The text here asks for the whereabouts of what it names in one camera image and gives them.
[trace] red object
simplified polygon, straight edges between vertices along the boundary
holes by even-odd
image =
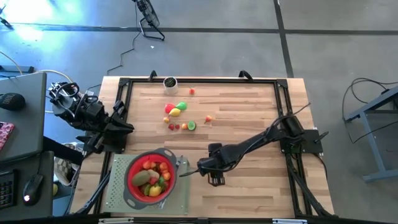
[[[213,118],[211,116],[206,116],[205,123],[210,122]]]
[[[165,111],[166,113],[170,113],[170,111],[171,111],[172,109],[174,109],[174,108],[175,108],[175,105],[173,105],[173,104],[171,104],[171,103],[167,103],[166,106],[164,107],[164,111]]]
[[[163,179],[165,179],[165,180],[170,180],[170,173],[169,172],[164,172],[164,173],[162,173],[162,177],[163,177]]]
[[[143,163],[142,168],[150,169],[150,161],[146,161],[145,163]]]
[[[157,179],[156,179],[155,177],[151,177],[151,178],[149,179],[149,184],[151,184],[151,185],[155,185],[156,182],[157,182]]]
[[[14,125],[7,122],[0,122],[0,149],[6,144],[8,137],[10,136]]]
[[[162,162],[160,165],[159,165],[159,169],[163,172],[163,170],[168,170],[168,168],[167,168],[167,164],[165,163],[165,162]]]
[[[146,161],[152,161],[156,163],[165,162],[171,174],[169,185],[167,186],[165,192],[161,193],[159,196],[156,197],[145,196],[139,190],[139,187],[133,186],[131,183],[132,177],[134,177],[134,175],[136,175],[138,172],[142,170],[142,165]],[[153,153],[146,156],[142,156],[141,158],[135,161],[135,163],[130,167],[127,173],[127,182],[128,182],[127,187],[129,189],[130,194],[141,202],[154,203],[163,200],[171,192],[173,186],[175,185],[176,176],[174,176],[175,172],[174,169],[175,167],[172,165],[172,163],[166,157],[160,154]]]

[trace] wooden table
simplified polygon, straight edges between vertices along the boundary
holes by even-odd
[[[99,100],[110,113],[119,78],[104,77],[102,82]],[[287,80],[293,111],[297,111],[308,103],[304,81],[301,78]],[[190,86],[196,90],[193,96],[188,94]],[[125,154],[140,154],[166,147],[177,157],[188,157],[192,168],[196,168],[197,160],[208,157],[209,143],[241,142],[265,130],[277,118],[272,85],[179,83],[178,87],[175,96],[165,96],[161,83],[134,84],[127,122],[133,124],[135,130],[128,136]],[[164,105],[177,104],[179,101],[187,102],[188,109],[171,120],[179,124],[196,121],[198,126],[193,132],[181,129],[171,131],[163,122]],[[206,115],[215,120],[203,124]],[[305,129],[313,128],[309,107],[297,117]],[[81,208],[97,187],[103,157],[104,153],[93,154],[83,162],[71,212]],[[321,162],[314,155],[304,154],[303,163],[309,189],[324,208],[333,213]],[[207,177],[191,175],[189,217],[294,217],[286,161],[280,153],[279,143],[268,144],[251,152],[237,168],[224,176],[226,185],[212,187],[207,183]],[[297,188],[300,207],[304,211],[302,192],[298,186]],[[131,213],[116,215],[155,216]]]

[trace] small red fruit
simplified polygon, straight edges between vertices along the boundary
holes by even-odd
[[[170,175],[169,172],[164,172],[164,173],[162,174],[162,177],[163,177],[164,180],[170,180],[171,175]]]
[[[211,116],[209,116],[209,115],[206,116],[205,123],[206,123],[206,122],[210,122],[212,119],[213,119],[213,118],[212,118]]]
[[[151,184],[151,185],[155,185],[156,182],[157,182],[157,179],[156,179],[155,177],[151,177],[151,178],[149,179],[149,184]]]
[[[167,164],[165,163],[165,162],[162,162],[160,165],[159,165],[159,169],[160,170],[167,170],[168,168],[167,168]]]
[[[145,161],[143,164],[142,164],[142,168],[144,168],[144,169],[150,169],[150,161]]]

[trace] red colander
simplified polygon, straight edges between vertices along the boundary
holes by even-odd
[[[146,161],[151,162],[165,162],[169,168],[170,180],[169,186],[165,192],[161,193],[157,197],[145,196],[139,187],[132,185],[132,177],[142,170],[142,165]],[[126,174],[124,176],[124,193],[123,198],[125,202],[133,209],[143,209],[148,205],[155,205],[164,201],[173,191],[175,182],[177,180],[177,158],[172,151],[166,148],[158,148],[154,151],[142,153],[141,155],[134,158],[128,165]]]

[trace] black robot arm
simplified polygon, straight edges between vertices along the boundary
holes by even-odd
[[[202,158],[197,162],[198,172],[204,176],[208,174],[209,184],[219,186],[225,184],[224,172],[233,170],[247,153],[250,153],[271,142],[288,139],[291,148],[300,146],[307,140],[304,138],[305,130],[300,121],[294,115],[287,115],[276,119],[264,132],[251,137],[239,144],[228,144],[223,146],[221,143],[210,144],[208,147],[209,157]],[[312,139],[312,144],[318,144],[322,134],[318,139]],[[319,216],[332,216],[316,200],[305,181],[297,175],[298,172],[292,162],[292,154],[285,153],[287,170],[300,186],[303,194],[308,198],[310,205]]]

